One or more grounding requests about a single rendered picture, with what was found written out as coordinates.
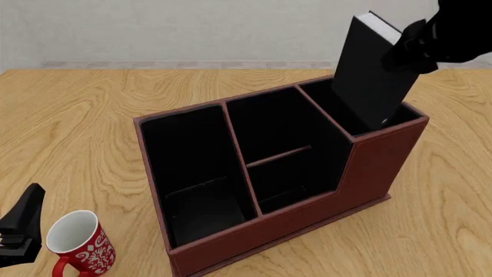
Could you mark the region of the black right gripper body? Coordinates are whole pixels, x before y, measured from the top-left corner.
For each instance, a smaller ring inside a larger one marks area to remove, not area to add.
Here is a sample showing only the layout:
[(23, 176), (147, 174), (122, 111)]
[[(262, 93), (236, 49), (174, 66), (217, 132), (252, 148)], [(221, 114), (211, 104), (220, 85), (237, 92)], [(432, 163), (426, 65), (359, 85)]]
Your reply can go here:
[(437, 23), (439, 18), (426, 22), (420, 31), (420, 55), (432, 62), (447, 62), (449, 53), (445, 41), (438, 35)]

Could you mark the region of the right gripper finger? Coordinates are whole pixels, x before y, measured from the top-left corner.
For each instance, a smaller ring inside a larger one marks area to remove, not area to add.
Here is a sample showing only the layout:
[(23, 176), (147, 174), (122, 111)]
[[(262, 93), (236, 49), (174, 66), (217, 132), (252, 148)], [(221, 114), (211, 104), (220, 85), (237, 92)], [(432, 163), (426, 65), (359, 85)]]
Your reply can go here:
[(395, 48), (423, 48), (424, 41), (421, 38), (421, 31), (424, 29), (427, 20), (421, 19), (416, 22), (411, 23), (407, 26), (397, 43), (394, 45)]
[(427, 74), (437, 71), (437, 62), (427, 57), (424, 50), (419, 45), (394, 45), (381, 57), (381, 64), (388, 72)]

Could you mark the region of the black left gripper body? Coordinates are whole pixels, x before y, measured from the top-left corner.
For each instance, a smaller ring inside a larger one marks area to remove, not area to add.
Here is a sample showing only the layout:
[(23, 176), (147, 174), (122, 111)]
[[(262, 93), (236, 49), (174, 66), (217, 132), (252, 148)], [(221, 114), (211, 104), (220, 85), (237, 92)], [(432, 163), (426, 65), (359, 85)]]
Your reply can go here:
[(0, 265), (33, 263), (40, 249), (40, 231), (0, 228)]

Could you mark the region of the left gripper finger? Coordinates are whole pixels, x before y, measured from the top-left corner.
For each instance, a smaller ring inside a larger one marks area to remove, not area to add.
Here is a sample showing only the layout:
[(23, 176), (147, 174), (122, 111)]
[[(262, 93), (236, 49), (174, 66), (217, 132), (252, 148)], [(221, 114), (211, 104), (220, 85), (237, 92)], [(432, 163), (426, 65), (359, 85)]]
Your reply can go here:
[(15, 205), (0, 219), (0, 232), (39, 232), (45, 190), (30, 184)]

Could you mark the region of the black book with white pages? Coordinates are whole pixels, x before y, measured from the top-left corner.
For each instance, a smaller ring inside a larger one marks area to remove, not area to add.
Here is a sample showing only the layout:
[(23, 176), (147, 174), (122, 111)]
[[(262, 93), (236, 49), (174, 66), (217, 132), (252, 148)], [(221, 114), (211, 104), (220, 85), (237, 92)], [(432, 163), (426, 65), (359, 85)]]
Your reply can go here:
[(386, 71), (381, 59), (401, 32), (373, 12), (352, 18), (338, 60), (332, 89), (370, 129), (382, 128), (392, 117), (418, 74)]

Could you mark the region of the red-brown desk caddy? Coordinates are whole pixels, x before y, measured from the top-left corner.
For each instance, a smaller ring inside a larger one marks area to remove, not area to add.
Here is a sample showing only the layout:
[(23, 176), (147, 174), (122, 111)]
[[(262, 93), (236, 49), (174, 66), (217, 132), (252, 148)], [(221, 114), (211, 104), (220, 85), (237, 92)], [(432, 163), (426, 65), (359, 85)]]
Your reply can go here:
[(387, 200), (429, 118), (368, 131), (332, 77), (134, 120), (173, 277), (200, 277)]

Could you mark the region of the red mug with white pattern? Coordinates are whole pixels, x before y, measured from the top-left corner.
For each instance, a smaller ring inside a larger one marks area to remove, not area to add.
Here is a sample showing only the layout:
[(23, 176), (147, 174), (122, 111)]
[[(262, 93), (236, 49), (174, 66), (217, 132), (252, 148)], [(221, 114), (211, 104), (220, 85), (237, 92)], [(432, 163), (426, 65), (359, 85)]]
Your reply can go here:
[(63, 277), (66, 265), (78, 271), (78, 277), (99, 277), (115, 263), (116, 251), (105, 234), (97, 215), (78, 210), (62, 216), (46, 236), (49, 251), (59, 256), (52, 277)]

